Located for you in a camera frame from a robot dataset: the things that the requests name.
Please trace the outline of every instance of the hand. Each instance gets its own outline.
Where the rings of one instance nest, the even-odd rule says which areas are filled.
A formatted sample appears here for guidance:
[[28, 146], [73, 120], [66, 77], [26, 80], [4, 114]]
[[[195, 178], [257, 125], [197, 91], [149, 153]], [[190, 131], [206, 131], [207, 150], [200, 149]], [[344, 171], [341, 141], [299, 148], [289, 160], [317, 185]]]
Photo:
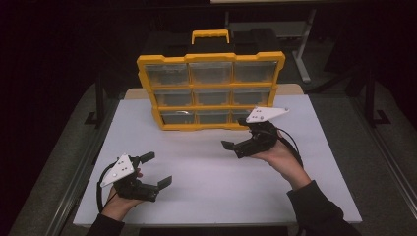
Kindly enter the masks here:
[[266, 161], [290, 183], [293, 190], [300, 189], [311, 182], [306, 171], [281, 141], [276, 141], [271, 149], [256, 153], [251, 157]]
[[[141, 173], [140, 168], [138, 168], [137, 171], [138, 171], [139, 178], [144, 176]], [[129, 199], [120, 198], [119, 195], [116, 193], [116, 190], [114, 189], [114, 187], [111, 187], [110, 194], [108, 195], [108, 198], [107, 198], [107, 204], [105, 205], [101, 214], [107, 217], [110, 217], [112, 219], [122, 221], [131, 208], [143, 202], [144, 201], [142, 200], [129, 200]]]

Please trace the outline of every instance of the yellow storage organizer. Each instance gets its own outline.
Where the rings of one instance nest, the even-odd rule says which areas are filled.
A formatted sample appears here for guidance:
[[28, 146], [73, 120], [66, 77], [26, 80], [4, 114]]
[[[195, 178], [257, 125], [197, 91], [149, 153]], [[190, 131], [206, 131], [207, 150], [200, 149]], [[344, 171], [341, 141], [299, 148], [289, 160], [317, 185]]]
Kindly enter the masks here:
[[162, 130], [245, 129], [255, 106], [273, 106], [285, 61], [271, 29], [153, 32], [139, 78]]

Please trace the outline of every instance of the cable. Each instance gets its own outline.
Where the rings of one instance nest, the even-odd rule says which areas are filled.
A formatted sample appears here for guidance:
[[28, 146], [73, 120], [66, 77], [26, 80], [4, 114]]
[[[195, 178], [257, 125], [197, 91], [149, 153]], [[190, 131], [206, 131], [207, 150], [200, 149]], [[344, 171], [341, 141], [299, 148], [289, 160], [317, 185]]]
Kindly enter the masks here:
[[97, 208], [98, 208], [98, 212], [102, 212], [103, 211], [103, 209], [104, 209], [104, 206], [103, 206], [103, 201], [102, 201], [102, 196], [101, 196], [101, 186], [100, 186], [100, 184], [101, 184], [101, 182], [103, 181], [103, 179], [104, 179], [104, 175], [107, 173], [107, 171], [109, 170], [109, 169], [111, 169], [111, 168], [113, 168], [113, 166], [116, 164], [116, 162], [117, 162], [117, 160], [114, 162], [114, 163], [112, 163], [112, 164], [110, 164], [109, 166], [107, 166], [105, 169], [104, 169], [104, 171], [101, 173], [101, 176], [100, 176], [100, 179], [98, 180], [98, 182], [97, 182], [97, 189], [96, 189], [96, 192], [95, 192], [95, 197], [97, 198]]
[[295, 149], [297, 150], [297, 152], [298, 152], [298, 154], [300, 154], [300, 151], [298, 150], [298, 147], [297, 147], [297, 144], [295, 143], [295, 141], [294, 141], [294, 139], [292, 138], [292, 136], [290, 136], [286, 131], [284, 131], [284, 130], [282, 130], [282, 129], [279, 129], [279, 128], [276, 128], [278, 131], [282, 131], [283, 133], [285, 133], [285, 135], [287, 135], [290, 139], [291, 139], [291, 141], [292, 141], [292, 143], [294, 143], [294, 145], [295, 145]]
[[105, 208], [106, 206], [107, 206], [107, 204], [108, 203], [110, 203], [110, 201], [115, 197], [117, 195], [117, 193], [114, 193], [114, 195], [113, 196], [111, 196], [111, 198], [110, 199], [108, 199], [107, 200], [107, 202], [105, 203], [105, 205], [104, 205], [104, 207], [103, 208]]

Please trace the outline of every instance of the plastic drawer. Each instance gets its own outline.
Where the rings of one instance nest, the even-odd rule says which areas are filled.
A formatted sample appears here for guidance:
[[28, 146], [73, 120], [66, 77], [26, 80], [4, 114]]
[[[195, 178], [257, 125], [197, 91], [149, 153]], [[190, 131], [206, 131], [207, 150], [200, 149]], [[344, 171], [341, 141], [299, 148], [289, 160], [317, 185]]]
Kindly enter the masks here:
[[158, 106], [189, 106], [192, 105], [190, 89], [155, 90]]
[[234, 88], [234, 105], [267, 105], [270, 88]]
[[231, 110], [231, 116], [232, 116], [232, 122], [238, 123], [237, 120], [240, 118], [248, 118], [248, 116], [251, 114], [252, 110]]
[[161, 111], [163, 123], [170, 124], [194, 124], [193, 111]]
[[230, 88], [195, 88], [196, 105], [227, 105], [229, 104]]
[[229, 117], [228, 110], [200, 110], [196, 113], [200, 124], [224, 124]]
[[189, 83], [187, 64], [145, 65], [152, 86], [182, 86]]
[[236, 83], [272, 82], [276, 61], [235, 62], [234, 80]]
[[189, 65], [192, 81], [196, 85], [230, 83], [231, 62], [196, 62]]

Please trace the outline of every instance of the white table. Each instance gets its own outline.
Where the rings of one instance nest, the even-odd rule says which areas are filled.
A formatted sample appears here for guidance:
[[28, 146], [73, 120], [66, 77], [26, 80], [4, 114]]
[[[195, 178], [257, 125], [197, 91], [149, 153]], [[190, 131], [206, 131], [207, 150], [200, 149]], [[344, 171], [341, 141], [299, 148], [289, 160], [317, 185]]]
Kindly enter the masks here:
[[[297, 142], [305, 169], [317, 180], [328, 198], [344, 211], [348, 222], [361, 216], [337, 167], [325, 134], [307, 95], [279, 95], [274, 103], [290, 112], [271, 122]], [[225, 150], [221, 140], [239, 143], [248, 131], [161, 131], [150, 114], [146, 99], [120, 101], [101, 153], [91, 174], [74, 219], [90, 226], [98, 214], [95, 185], [110, 163], [124, 152], [142, 155], [154, 151], [156, 158], [142, 168], [143, 182], [156, 184], [172, 175], [171, 186], [155, 203], [143, 203], [125, 218], [140, 227], [290, 225], [296, 222], [286, 196], [289, 184], [265, 162], [238, 159]], [[110, 187], [103, 189], [103, 198]]]

